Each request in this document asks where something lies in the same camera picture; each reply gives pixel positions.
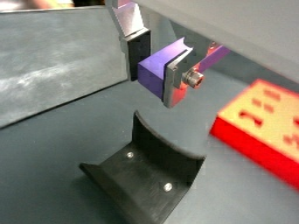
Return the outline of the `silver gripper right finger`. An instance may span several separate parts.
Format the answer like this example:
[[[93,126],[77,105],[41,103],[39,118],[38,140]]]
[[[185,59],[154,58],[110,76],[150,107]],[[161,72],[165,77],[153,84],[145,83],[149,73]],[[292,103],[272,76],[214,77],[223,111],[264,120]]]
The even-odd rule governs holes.
[[[173,58],[163,71],[163,105],[170,109],[185,98],[189,88],[198,88],[203,82],[203,72],[218,61],[219,44],[210,41],[203,47],[203,55],[198,56],[194,47],[185,44],[181,38],[167,46],[173,50]]]

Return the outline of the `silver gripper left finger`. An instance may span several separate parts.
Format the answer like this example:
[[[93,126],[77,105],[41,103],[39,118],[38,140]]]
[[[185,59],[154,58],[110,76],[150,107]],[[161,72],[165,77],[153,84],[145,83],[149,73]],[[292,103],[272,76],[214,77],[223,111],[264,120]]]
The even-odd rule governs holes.
[[[126,54],[127,78],[138,80],[138,63],[151,55],[151,31],[146,28],[139,5],[133,0],[106,0]]]

